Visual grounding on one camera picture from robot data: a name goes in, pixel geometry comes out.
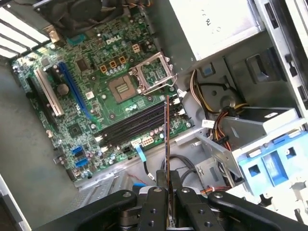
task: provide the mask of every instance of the sata port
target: sata port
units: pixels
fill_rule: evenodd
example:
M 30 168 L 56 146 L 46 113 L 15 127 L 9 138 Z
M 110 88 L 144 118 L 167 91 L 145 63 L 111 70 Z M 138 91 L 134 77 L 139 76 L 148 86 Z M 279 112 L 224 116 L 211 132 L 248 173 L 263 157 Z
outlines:
M 80 152 L 82 152 L 82 147 L 81 147 L 81 146 L 79 146 L 79 147 L 77 147 L 77 148 L 74 148 L 74 149 L 72 150 L 72 154 L 73 154 L 73 155 L 76 155 L 77 153 L 80 153 Z
M 84 159 L 81 159 L 81 160 L 77 161 L 77 162 L 75 163 L 75 166 L 76 166 L 76 167 L 83 167 L 83 166 L 85 166 L 85 165 L 87 165 L 87 164 L 88 164 L 88 159 L 87 159 L 87 158 L 84 158 Z

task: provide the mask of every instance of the ram slot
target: ram slot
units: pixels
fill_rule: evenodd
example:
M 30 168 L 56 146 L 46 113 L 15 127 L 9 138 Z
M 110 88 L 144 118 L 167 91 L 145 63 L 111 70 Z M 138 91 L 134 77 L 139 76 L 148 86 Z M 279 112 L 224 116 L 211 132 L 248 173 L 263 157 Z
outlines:
M 115 137 L 111 142 L 109 142 L 108 144 L 110 145 L 118 145 L 124 141 L 127 141 L 129 140 L 130 138 L 134 137 L 134 136 L 137 136 L 149 129 L 152 129 L 152 128 L 155 128 L 156 126 L 159 126 L 161 124 L 164 123 L 164 117 L 162 118 L 158 118 L 154 121 L 149 121 L 146 125 L 144 125 L 143 127 L 138 127 L 135 131 L 131 132 L 131 133 L 125 133 L 125 134 L 122 134 L 121 136 L 119 137 Z
M 170 118 L 176 116 L 176 112 L 179 111 L 178 108 L 173 108 L 170 112 Z M 147 118 L 144 122 L 131 124 L 131 128 L 129 130 L 122 130 L 122 132 L 110 133 L 108 136 L 104 137 L 101 141 L 101 146 L 105 145 L 118 145 L 121 142 L 129 140 L 130 138 L 141 134 L 149 129 L 155 128 L 164 123 L 164 114 L 159 113 L 152 118 Z
M 101 130 L 98 134 L 98 135 L 101 135 L 101 136 L 106 136 L 106 135 L 109 135 L 110 133 L 114 133 L 116 132 L 117 130 L 120 130 L 122 131 L 124 128 L 126 127 L 130 127 L 132 123 L 136 122 L 136 121 L 139 121 L 141 119 L 145 119 L 147 118 L 147 116 L 150 116 L 154 113 L 157 114 L 157 112 L 161 112 L 161 113 L 164 113 L 164 102 L 160 102 L 158 104 L 155 104 L 154 106 L 151 106 L 141 112 L 138 112 L 120 122 L 117 122 L 103 130 Z
M 66 80 L 66 82 L 67 82 L 76 102 L 78 103 L 80 109 L 86 114 L 87 118 L 92 119 L 92 116 L 88 112 L 86 104 L 85 104 L 83 98 L 81 97 L 81 94 L 78 90 L 78 87 L 77 87 L 73 77 L 69 73 L 66 64 L 63 63 L 63 62 L 60 62 L 59 63 L 59 69 L 60 69 L 61 73 L 64 75 L 64 78 L 65 78 L 65 80 Z
M 36 83 L 31 79 L 31 78 L 27 78 L 26 79 L 31 90 L 32 90 L 32 93 L 35 95 L 35 98 L 38 102 L 38 106 L 40 107 L 40 109 L 43 111 L 48 123 L 51 124 L 51 126 L 53 127 L 53 129 L 56 131 L 56 132 L 59 132 L 58 130 L 58 126 L 57 126 L 57 123 L 55 121 L 55 119 L 53 118 L 49 108 L 47 107 L 46 103 L 44 102 L 44 99 L 43 99 L 43 95 L 39 92 L 39 88 L 38 86 L 36 85 Z
M 123 134 L 131 134 L 131 133 L 137 131 L 139 128 L 143 128 L 144 126 L 149 125 L 152 121 L 156 121 L 156 120 L 162 119 L 162 118 L 164 118 L 163 114 L 158 112 L 158 114 L 155 114 L 151 117 L 146 117 L 145 120 L 142 120 L 139 123 L 130 124 L 129 128 L 124 128 L 124 129 L 117 130 L 117 131 L 110 133 L 108 136 L 104 137 L 104 142 L 111 142 L 116 137 L 119 137 Z

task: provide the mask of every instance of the pcie slot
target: pcie slot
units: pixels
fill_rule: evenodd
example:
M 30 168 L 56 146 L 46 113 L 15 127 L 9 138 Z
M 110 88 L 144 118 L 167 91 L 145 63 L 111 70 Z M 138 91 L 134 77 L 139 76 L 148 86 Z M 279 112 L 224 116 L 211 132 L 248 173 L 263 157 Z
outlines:
M 55 116 L 62 116 L 64 114 L 63 108 L 47 79 L 46 73 L 41 69 L 37 69 L 34 71 L 34 74 L 37 77 Z
M 91 119 L 91 115 L 87 110 L 86 104 L 83 101 L 83 98 L 81 97 L 81 94 L 79 93 L 78 87 L 77 87 L 73 77 L 69 73 L 66 64 L 63 63 L 63 62 L 60 62 L 58 66 L 59 66 L 61 73 L 64 75 L 64 78 L 65 78 L 72 94 L 74 95 L 74 98 L 75 98 L 76 102 L 78 103 L 80 109 L 86 114 L 87 118 Z
M 149 107 L 149 108 L 147 108 L 147 109 L 145 109 L 145 110 L 143 110 L 141 112 L 138 112 L 138 113 L 136 113 L 136 114 L 134 114 L 134 115 L 132 115 L 132 116 L 130 116 L 130 117 L 120 121 L 120 122 L 118 122 L 118 123 L 115 123 L 114 125 L 109 126 L 109 127 L 105 128 L 105 129 L 103 129 L 100 132 L 100 134 L 101 135 L 109 134 L 110 132 L 114 132 L 117 129 L 123 130 L 123 128 L 125 126 L 130 126 L 131 123 L 134 123 L 134 122 L 136 122 L 136 121 L 138 121 L 140 119 L 143 119 L 143 118 L 147 117 L 148 115 L 150 115 L 150 114 L 152 114 L 154 112 L 157 112 L 158 110 L 164 110 L 164 102 L 158 103 L 158 104 L 156 104 L 154 106 L 151 106 L 151 107 Z
M 57 123 L 55 121 L 55 119 L 53 118 L 49 108 L 47 107 L 46 103 L 44 102 L 43 100 L 43 95 L 39 92 L 39 88 L 38 86 L 35 84 L 35 82 L 31 79 L 31 78 L 27 78 L 26 79 L 31 90 L 32 90 L 32 93 L 35 95 L 36 97 L 36 100 L 38 102 L 38 106 L 40 107 L 40 109 L 43 111 L 48 123 L 50 123 L 53 127 L 53 129 L 56 131 L 56 132 L 59 132 L 58 130 L 58 126 L 57 126 Z
M 170 115 L 170 119 L 174 118 L 175 117 L 175 114 L 172 114 Z M 121 142 L 124 142 L 126 140 L 129 140 L 130 138 L 138 135 L 138 134 L 141 134 L 142 132 L 145 132 L 146 130 L 149 130 L 151 128 L 154 128 L 156 126 L 159 126 L 161 124 L 164 123 L 164 120 L 165 118 L 162 117 L 162 118 L 158 118 L 157 120 L 155 121 L 150 121 L 150 123 L 148 123 L 147 125 L 143 126 L 143 127 L 139 127 L 137 130 L 131 132 L 131 133 L 125 133 L 123 134 L 122 136 L 120 137 L 114 137 L 114 139 L 112 139 L 112 141 L 110 141 L 108 144 L 110 145 L 117 145 Z
M 135 131 L 137 131 L 139 128 L 143 128 L 144 126 L 147 126 L 150 124 L 152 121 L 156 121 L 158 119 L 163 119 L 164 114 L 158 113 L 155 114 L 152 117 L 147 117 L 146 120 L 140 122 L 140 123 L 135 123 L 135 124 L 130 124 L 129 128 L 123 128 L 121 130 L 113 131 L 110 133 L 108 136 L 104 137 L 104 142 L 112 142 L 114 139 L 116 139 L 119 136 L 122 136 L 123 134 L 131 134 Z

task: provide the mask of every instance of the blue pcie slot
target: blue pcie slot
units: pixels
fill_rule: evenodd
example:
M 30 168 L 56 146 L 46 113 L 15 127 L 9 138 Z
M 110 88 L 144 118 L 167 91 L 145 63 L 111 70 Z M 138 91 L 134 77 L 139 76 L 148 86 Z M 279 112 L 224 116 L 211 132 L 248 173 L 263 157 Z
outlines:
M 83 167 L 88 164 L 87 158 L 81 159 L 75 163 L 76 167 Z
M 87 110 L 86 104 L 83 101 L 81 94 L 78 90 L 78 87 L 77 87 L 76 83 L 74 82 L 71 74 L 69 73 L 66 64 L 63 63 L 63 62 L 60 62 L 59 63 L 59 69 L 62 72 L 62 74 L 64 75 L 64 78 L 65 78 L 72 94 L 74 95 L 74 98 L 77 101 L 80 109 L 86 114 L 87 118 L 91 119 L 91 115 Z
M 290 180 L 308 165 L 308 132 L 295 137 L 281 136 L 273 140 L 255 157 L 247 156 L 238 162 L 245 185 L 254 196 Z

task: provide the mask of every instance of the metal bracket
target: metal bracket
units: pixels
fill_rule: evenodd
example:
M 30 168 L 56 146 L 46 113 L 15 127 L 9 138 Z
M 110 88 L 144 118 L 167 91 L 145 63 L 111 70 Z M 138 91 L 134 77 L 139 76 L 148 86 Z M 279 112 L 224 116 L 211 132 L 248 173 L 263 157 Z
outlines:
M 144 65 L 150 65 L 156 59 L 160 60 L 167 76 L 159 81 L 156 81 L 153 85 L 150 85 L 143 75 L 142 67 Z M 177 75 L 172 75 L 171 70 L 173 68 L 173 65 L 168 64 L 169 61 L 170 61 L 169 58 L 165 57 L 162 52 L 159 52 L 153 55 L 152 57 L 146 59 L 145 61 L 141 62 L 140 64 L 138 64 L 137 66 L 133 67 L 130 70 L 129 74 L 137 77 L 139 81 L 139 88 L 138 88 L 139 93 L 142 93 L 143 95 L 147 95 L 165 86 L 172 87 L 175 84 L 178 77 Z
M 204 137 L 202 134 L 196 134 L 196 137 L 201 141 L 205 152 L 211 153 L 215 159 L 227 166 L 236 176 L 242 176 L 232 152 Z

